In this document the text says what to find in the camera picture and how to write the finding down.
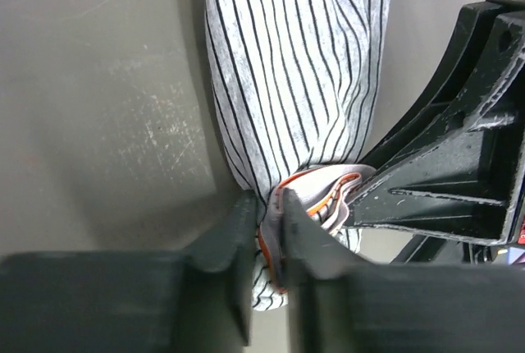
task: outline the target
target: red label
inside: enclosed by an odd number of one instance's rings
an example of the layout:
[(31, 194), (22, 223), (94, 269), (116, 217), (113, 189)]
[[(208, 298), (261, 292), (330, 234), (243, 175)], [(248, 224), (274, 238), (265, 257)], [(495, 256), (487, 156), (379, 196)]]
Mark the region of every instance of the red label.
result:
[(522, 230), (519, 232), (518, 243), (525, 245), (525, 219), (523, 219)]

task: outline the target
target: gray surface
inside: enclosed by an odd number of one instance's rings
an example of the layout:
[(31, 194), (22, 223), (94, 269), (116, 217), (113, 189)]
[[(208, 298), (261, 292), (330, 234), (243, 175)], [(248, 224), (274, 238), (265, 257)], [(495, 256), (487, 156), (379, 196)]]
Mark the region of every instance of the gray surface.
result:
[(0, 0), (0, 252), (173, 247), (237, 195), (203, 0)]

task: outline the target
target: striped shirt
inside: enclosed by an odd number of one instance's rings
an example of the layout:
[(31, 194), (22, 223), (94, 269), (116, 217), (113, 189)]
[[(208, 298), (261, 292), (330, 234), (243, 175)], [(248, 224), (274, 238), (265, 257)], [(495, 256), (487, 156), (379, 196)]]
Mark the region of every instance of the striped shirt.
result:
[[(265, 206), (272, 189), (297, 171), (358, 159), (376, 103), (389, 2), (206, 0), (227, 162)], [(338, 239), (358, 248), (356, 231), (343, 229)], [(258, 250), (253, 307), (285, 303)]]

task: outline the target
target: black metal part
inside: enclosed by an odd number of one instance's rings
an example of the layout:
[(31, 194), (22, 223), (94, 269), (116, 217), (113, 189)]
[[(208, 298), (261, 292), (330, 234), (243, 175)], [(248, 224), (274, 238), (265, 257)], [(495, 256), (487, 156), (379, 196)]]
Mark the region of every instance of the black metal part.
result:
[(284, 198), (290, 345), (319, 352), (522, 352), (525, 273), (370, 264)]
[(377, 173), (349, 198), (347, 225), (515, 242), (525, 173), (521, 10), (514, 0), (462, 8), (421, 97), (361, 160)]
[(5, 352), (241, 352), (257, 200), (180, 252), (18, 254), (0, 263)]

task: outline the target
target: striped fabric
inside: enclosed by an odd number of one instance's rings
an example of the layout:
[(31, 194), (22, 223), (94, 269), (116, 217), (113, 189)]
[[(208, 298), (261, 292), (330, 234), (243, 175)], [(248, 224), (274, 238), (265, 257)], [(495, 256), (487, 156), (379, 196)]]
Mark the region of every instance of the striped fabric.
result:
[[(297, 171), (358, 158), (376, 102), (389, 1), (206, 0), (227, 161), (265, 205)], [(357, 249), (356, 232), (338, 238)], [(284, 305), (260, 250), (256, 256), (253, 307)]]

